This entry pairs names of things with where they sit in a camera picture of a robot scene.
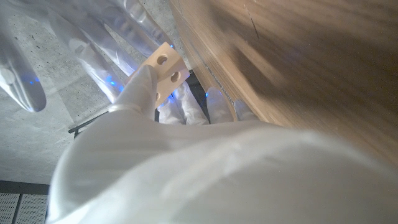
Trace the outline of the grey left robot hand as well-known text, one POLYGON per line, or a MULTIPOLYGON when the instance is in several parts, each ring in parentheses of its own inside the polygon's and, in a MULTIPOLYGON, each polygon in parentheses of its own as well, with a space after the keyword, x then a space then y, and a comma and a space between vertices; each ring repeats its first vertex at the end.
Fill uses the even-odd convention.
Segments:
POLYGON ((396 223, 397 167, 256 120, 162 124, 145 66, 61 156, 47 223, 396 223))

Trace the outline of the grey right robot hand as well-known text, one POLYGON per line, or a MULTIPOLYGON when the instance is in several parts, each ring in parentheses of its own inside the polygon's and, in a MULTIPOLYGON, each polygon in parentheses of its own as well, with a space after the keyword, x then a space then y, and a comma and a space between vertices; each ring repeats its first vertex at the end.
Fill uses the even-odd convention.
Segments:
POLYGON ((79 61, 101 91, 114 102, 124 85, 105 57, 127 76, 139 64, 110 32, 143 56, 172 41, 137 0, 5 0, 1 1, 1 88, 29 112, 42 111, 46 95, 34 69, 11 34, 9 20, 20 13, 41 23, 79 61))

